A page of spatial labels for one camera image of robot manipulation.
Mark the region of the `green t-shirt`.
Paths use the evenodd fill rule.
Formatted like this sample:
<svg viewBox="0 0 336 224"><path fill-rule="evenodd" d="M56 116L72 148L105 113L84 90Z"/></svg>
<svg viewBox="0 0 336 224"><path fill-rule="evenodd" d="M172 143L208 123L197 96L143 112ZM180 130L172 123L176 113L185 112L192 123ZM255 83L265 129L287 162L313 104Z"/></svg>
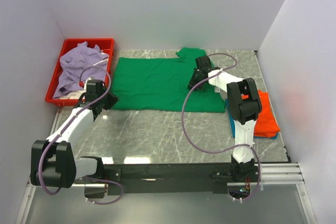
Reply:
<svg viewBox="0 0 336 224"><path fill-rule="evenodd" d="M111 86L119 101L113 109L225 112L225 101L208 83L189 94L195 60L205 54L203 49L182 48L174 58L119 58Z"/></svg>

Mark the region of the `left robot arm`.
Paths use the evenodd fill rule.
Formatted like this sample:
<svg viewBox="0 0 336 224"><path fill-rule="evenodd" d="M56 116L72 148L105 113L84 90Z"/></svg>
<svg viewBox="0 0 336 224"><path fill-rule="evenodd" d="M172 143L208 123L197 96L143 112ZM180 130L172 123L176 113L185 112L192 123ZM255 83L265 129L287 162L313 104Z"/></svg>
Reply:
<svg viewBox="0 0 336 224"><path fill-rule="evenodd" d="M70 116L46 140L36 140L31 148L30 182L47 194L55 195L69 188L75 180L86 177L93 183L104 179L105 170L100 157L75 159L72 148L102 112L111 109L119 98L102 80L89 80Z"/></svg>

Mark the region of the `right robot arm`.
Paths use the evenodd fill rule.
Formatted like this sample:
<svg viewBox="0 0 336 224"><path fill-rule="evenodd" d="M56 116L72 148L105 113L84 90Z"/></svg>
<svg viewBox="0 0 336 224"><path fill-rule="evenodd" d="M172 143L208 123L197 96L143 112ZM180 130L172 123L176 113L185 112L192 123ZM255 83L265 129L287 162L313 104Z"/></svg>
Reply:
<svg viewBox="0 0 336 224"><path fill-rule="evenodd" d="M260 96L256 83L252 78L240 78L226 72L226 69L212 66L209 56L201 56L195 59L196 68L188 84L190 90L182 106L181 122L182 130L187 140L192 141L187 135L184 124L184 109L192 91L200 90L203 84L208 82L226 94L228 113L232 117L235 126L235 145L229 147L233 150L232 167L229 176L235 181L241 182L246 177L258 173L255 161L258 160L254 144L254 129L262 111Z"/></svg>

